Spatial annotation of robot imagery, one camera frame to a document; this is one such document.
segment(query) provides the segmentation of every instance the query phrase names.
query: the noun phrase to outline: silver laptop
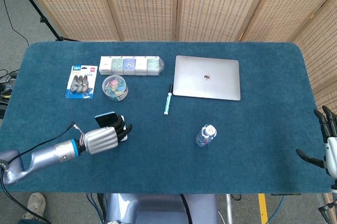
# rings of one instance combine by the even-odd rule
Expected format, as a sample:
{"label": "silver laptop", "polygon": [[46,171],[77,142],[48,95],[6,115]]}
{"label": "silver laptop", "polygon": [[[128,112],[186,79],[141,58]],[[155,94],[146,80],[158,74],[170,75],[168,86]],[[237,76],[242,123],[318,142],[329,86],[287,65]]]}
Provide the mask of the silver laptop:
{"label": "silver laptop", "polygon": [[240,100],[239,61],[176,56],[173,94]]}

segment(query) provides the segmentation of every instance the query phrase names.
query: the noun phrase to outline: plastic bottle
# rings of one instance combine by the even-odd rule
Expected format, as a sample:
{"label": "plastic bottle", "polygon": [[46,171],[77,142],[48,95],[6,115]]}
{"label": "plastic bottle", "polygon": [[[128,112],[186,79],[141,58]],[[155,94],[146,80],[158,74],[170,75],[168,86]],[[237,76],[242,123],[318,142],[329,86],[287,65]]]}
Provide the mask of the plastic bottle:
{"label": "plastic bottle", "polygon": [[212,125],[206,124],[196,135],[195,143],[198,144],[199,147],[204,147],[209,144],[215,136],[216,129]]}

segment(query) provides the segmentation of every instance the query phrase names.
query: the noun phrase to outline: person's foot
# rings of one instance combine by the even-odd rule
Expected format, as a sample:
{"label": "person's foot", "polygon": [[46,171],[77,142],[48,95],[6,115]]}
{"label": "person's foot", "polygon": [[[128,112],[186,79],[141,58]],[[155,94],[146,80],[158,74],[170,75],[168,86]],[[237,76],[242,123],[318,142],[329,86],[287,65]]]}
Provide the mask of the person's foot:
{"label": "person's foot", "polygon": [[[36,192],[29,197],[27,208],[30,211],[43,217],[43,212],[44,209],[46,208],[46,199],[41,193]],[[29,220],[37,219],[34,215],[30,214],[29,212],[24,213],[22,215],[22,218]]]}

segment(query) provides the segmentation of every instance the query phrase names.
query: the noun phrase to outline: marker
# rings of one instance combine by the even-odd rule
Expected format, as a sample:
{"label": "marker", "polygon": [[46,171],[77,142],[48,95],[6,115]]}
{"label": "marker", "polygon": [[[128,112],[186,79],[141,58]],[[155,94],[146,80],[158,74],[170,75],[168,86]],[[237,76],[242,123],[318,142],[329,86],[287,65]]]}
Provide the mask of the marker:
{"label": "marker", "polygon": [[170,85],[170,88],[168,90],[168,94],[167,94],[167,98],[166,98],[166,105],[165,105],[165,111],[164,111],[164,115],[169,115],[169,108],[170,108],[170,102],[171,102],[171,96],[172,96],[172,92],[173,92],[173,85]]}

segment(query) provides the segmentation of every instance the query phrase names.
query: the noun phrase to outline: smartphone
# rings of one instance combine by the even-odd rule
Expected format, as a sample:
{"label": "smartphone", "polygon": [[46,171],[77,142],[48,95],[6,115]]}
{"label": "smartphone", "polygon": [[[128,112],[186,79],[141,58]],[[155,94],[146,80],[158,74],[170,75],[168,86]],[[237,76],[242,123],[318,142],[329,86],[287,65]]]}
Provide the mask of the smartphone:
{"label": "smartphone", "polygon": [[109,127],[118,120],[115,112],[108,112],[101,115],[96,115],[95,120],[101,128]]}

